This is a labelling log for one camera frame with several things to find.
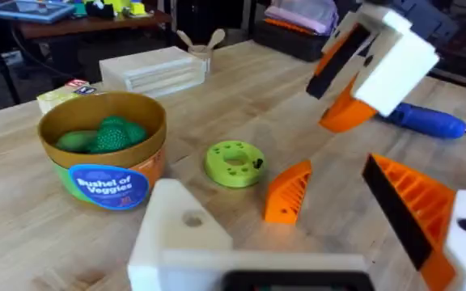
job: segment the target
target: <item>toy avocado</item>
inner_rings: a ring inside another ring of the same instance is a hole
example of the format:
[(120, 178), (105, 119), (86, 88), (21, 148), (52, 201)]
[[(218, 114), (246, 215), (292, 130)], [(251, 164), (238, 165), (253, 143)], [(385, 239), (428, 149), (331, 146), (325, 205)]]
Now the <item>toy avocado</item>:
[(57, 148), (76, 153), (104, 154), (124, 150), (147, 139), (139, 124), (120, 116), (110, 116), (100, 122), (98, 130), (69, 132), (57, 142)]
[(68, 132), (58, 139), (55, 145), (59, 150), (73, 153), (87, 152), (87, 147), (95, 140), (96, 130), (78, 130)]

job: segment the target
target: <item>wooden spoon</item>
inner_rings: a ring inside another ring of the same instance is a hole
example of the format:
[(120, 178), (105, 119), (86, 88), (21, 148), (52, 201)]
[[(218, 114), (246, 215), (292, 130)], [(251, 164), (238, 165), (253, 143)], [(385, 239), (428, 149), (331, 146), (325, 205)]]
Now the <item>wooden spoon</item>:
[(211, 50), (214, 48), (215, 45), (217, 45), (219, 42), (224, 40), (224, 37), (226, 37), (226, 33), (224, 32), (223, 29), (217, 29), (214, 34), (211, 36), (211, 40), (206, 45), (207, 50)]
[(190, 40), (190, 38), (186, 35), (186, 33), (184, 33), (183, 31), (178, 30), (178, 31), (177, 31), (177, 35), (181, 38), (181, 40), (182, 40), (186, 45), (188, 45), (189, 47), (192, 47), (192, 46), (193, 46), (192, 40)]

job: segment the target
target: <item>glue gun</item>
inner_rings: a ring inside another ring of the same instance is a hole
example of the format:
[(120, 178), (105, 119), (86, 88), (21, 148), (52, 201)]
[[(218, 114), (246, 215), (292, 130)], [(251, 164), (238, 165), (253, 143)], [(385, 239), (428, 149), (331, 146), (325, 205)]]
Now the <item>glue gun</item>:
[(388, 117), (381, 117), (388, 123), (432, 137), (456, 139), (466, 134), (466, 124), (463, 120), (445, 112), (408, 103), (400, 103)]

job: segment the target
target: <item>pink item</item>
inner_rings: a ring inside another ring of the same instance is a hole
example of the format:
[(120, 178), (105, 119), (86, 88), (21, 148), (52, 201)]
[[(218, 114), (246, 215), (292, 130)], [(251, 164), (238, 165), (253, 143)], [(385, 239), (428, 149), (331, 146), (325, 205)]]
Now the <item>pink item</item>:
[(339, 18), (333, 0), (275, 0), (265, 15), (309, 28), (321, 35), (332, 33)]

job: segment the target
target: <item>table surface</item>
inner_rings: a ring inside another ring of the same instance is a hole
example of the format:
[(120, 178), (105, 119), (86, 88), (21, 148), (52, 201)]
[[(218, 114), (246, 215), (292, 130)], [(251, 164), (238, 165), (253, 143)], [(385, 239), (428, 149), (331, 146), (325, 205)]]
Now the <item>table surface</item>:
[[(317, 125), (333, 97), (304, 91), (315, 64), (245, 42), (215, 52), (203, 85), (159, 100), (167, 109), (167, 174), (180, 179), (244, 250), (359, 253), (378, 290), (424, 289), (361, 170), (368, 152), (447, 186), (466, 188), (466, 137), (440, 141), (370, 120), (343, 134)], [(407, 101), (466, 120), (466, 88), (425, 78)], [(89, 207), (67, 194), (36, 135), (36, 102), (0, 111), (0, 290), (129, 290), (125, 265), (146, 206)], [(261, 149), (267, 175), (227, 189), (202, 169), (223, 140)], [(295, 226), (261, 219), (268, 182), (310, 159), (313, 174)]]
[(153, 16), (144, 18), (127, 18), (119, 14), (114, 19), (86, 17), (83, 19), (63, 19), (53, 24), (19, 22), (19, 29), (25, 39), (35, 39), (125, 27), (149, 27), (171, 21), (172, 17), (170, 15), (159, 10), (154, 10)]

